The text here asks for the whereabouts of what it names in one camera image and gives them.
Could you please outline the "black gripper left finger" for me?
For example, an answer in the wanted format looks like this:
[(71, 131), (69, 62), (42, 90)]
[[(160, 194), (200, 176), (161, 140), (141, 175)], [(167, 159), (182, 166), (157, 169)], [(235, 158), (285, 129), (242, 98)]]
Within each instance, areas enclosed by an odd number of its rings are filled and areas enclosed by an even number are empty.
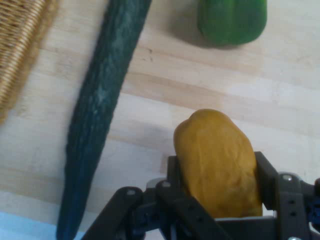
[(182, 191), (179, 161), (167, 160), (165, 179), (145, 191), (118, 189), (82, 237), (84, 240), (142, 240), (160, 230), (166, 240), (225, 240), (226, 232), (194, 197)]

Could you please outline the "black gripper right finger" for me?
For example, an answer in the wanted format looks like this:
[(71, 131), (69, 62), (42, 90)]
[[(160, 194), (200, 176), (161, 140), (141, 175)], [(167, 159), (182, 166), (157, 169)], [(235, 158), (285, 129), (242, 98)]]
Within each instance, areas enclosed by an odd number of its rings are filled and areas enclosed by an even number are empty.
[(278, 172), (262, 152), (254, 154), (262, 203), (276, 213), (277, 239), (318, 240), (320, 180), (309, 184), (294, 173)]

